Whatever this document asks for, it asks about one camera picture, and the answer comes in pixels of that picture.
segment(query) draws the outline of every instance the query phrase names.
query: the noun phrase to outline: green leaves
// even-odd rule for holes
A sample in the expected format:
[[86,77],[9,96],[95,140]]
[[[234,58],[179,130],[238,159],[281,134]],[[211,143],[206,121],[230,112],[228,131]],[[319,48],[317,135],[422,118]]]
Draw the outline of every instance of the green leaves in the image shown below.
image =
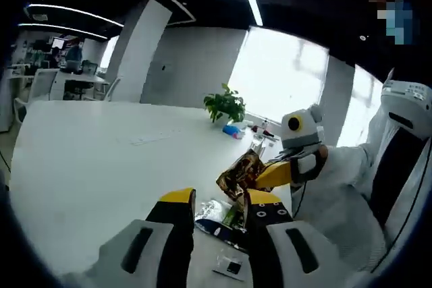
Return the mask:
[[231,91],[227,84],[222,84],[222,88],[225,93],[208,94],[204,97],[205,109],[209,111],[211,120],[214,123],[226,113],[233,121],[242,121],[245,108],[243,98],[236,96],[238,91]]
[[230,88],[227,84],[222,84],[222,88],[225,89],[226,92],[230,92]]

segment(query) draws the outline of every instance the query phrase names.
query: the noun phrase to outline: person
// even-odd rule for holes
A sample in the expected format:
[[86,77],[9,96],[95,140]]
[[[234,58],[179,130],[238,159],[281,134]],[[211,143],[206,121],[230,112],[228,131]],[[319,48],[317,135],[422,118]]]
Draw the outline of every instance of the person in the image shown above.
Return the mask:
[[[389,73],[367,141],[357,147],[320,147],[326,161],[319,175],[292,193],[295,220],[322,232],[354,270],[374,270],[392,248],[425,176],[432,103],[425,103],[422,114],[416,115],[408,105],[408,92],[383,99],[395,82],[404,81],[414,82],[414,89],[423,88],[427,94],[414,102],[430,101],[432,79],[422,73],[421,67],[428,65],[423,65],[421,55],[413,47]],[[426,178],[432,181],[432,174]]]
[[65,56],[66,61],[82,61],[82,49],[76,44],[69,49]]
[[51,50],[51,54],[48,56],[48,61],[49,61],[49,67],[55,68],[59,65],[59,61],[58,61],[58,55],[60,53],[60,49],[58,47],[54,47]]

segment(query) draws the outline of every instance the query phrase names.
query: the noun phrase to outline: bright window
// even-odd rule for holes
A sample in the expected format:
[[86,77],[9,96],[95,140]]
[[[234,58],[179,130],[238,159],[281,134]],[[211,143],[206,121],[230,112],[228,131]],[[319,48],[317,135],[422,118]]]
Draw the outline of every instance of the bright window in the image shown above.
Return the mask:
[[111,38],[108,41],[107,47],[105,49],[105,52],[103,53],[102,60],[101,60],[101,67],[108,68],[109,61],[111,60],[111,56],[114,52],[115,44],[117,43],[117,40],[119,39],[118,36]]
[[251,28],[240,49],[229,87],[246,112],[280,123],[282,117],[318,103],[328,50],[296,36]]
[[366,142],[369,122],[381,104],[382,86],[377,78],[356,65],[350,104],[337,146],[357,146]]

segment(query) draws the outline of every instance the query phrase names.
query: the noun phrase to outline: white wall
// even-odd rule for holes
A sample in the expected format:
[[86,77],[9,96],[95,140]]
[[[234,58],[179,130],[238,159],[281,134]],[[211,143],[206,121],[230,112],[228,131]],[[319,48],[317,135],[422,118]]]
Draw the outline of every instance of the white wall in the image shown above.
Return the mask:
[[86,38],[82,45],[82,60],[89,60],[100,65],[107,43],[108,41],[98,42],[97,40]]
[[107,42],[104,44],[104,51],[102,54],[101,64],[100,66],[107,69],[109,66],[109,62],[111,60],[111,56],[114,52],[115,45],[117,44],[117,41],[119,39],[119,36],[115,36],[113,38],[110,38]]
[[155,0],[148,0],[121,57],[118,68],[121,81],[113,93],[113,101],[139,103],[150,63],[170,17],[171,11]]
[[109,60],[107,73],[105,79],[109,82],[114,81],[119,73],[120,63],[122,62],[126,48],[128,47],[129,40],[134,32],[135,26],[141,17],[144,8],[147,5],[147,0],[139,3],[137,6],[132,8],[126,17],[124,27],[121,30],[119,38],[115,43],[113,53]]
[[156,105],[203,107],[208,93],[228,83],[245,30],[168,28],[153,57],[141,101]]
[[329,56],[320,107],[325,143],[336,146],[351,99],[355,67]]
[[[148,71],[142,103],[203,107],[205,94],[221,92],[228,83],[245,30],[227,28],[169,28],[162,36]],[[355,68],[329,56],[320,106],[325,143],[338,142],[350,103]],[[246,116],[259,123],[259,119]],[[269,130],[280,133],[278,125]]]

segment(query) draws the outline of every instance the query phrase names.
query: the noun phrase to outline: white table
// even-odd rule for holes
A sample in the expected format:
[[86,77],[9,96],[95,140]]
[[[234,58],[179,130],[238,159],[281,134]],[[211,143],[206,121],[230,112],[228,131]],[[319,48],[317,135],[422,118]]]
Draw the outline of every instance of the white table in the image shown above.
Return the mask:
[[88,74],[67,74],[65,72],[59,72],[55,76],[53,87],[50,92],[51,100],[63,100],[63,95],[65,92],[65,83],[69,80],[82,81],[82,82],[92,82],[94,84],[109,84],[108,81],[98,77],[90,76]]
[[9,80],[14,80],[14,79],[33,79],[34,76],[26,76],[25,74],[22,74],[20,72],[11,72],[9,74],[9,76],[7,77]]
[[[169,138],[132,145],[143,135]],[[134,219],[145,219],[163,194],[196,189],[196,209],[227,200],[216,185],[252,140],[215,128],[202,109],[82,101],[36,102],[13,152],[11,203],[22,228],[55,274],[83,271],[98,248]],[[267,148],[263,160],[281,148]],[[291,210],[288,186],[275,194]],[[251,287],[212,272],[227,244],[196,229],[189,287]]]
[[17,67],[30,67],[30,66],[31,66],[30,63],[14,63],[14,64],[11,64],[8,68],[15,69]]

